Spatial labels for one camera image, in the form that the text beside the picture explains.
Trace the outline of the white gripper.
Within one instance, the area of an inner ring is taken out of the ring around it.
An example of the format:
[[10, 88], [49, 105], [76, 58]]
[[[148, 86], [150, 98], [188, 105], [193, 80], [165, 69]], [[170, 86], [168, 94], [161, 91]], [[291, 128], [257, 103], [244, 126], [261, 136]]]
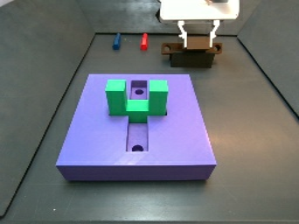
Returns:
[[209, 31], [209, 47], [216, 38], [216, 30], [220, 20], [235, 19], [239, 16], [239, 0], [160, 0], [160, 19], [177, 21], [180, 30], [178, 38], [183, 40], [183, 48], [187, 48], [188, 33], [184, 30], [184, 21], [212, 20]]

